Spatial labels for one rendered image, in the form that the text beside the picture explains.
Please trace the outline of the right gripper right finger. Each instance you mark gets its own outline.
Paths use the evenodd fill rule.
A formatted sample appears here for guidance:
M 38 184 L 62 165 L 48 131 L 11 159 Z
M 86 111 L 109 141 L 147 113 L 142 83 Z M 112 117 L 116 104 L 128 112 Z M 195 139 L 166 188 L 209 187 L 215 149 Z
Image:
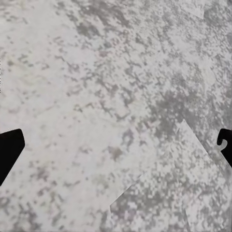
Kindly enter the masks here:
M 232 130 L 222 128 L 217 141 L 212 146 L 212 150 L 220 151 L 232 167 Z

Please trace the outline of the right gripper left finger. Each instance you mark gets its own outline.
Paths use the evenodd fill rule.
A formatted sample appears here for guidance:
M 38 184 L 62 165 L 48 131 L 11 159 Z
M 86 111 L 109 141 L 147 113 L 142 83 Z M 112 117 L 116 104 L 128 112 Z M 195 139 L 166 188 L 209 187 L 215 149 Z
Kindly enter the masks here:
M 21 129 L 0 134 L 0 185 L 25 148 L 25 139 Z

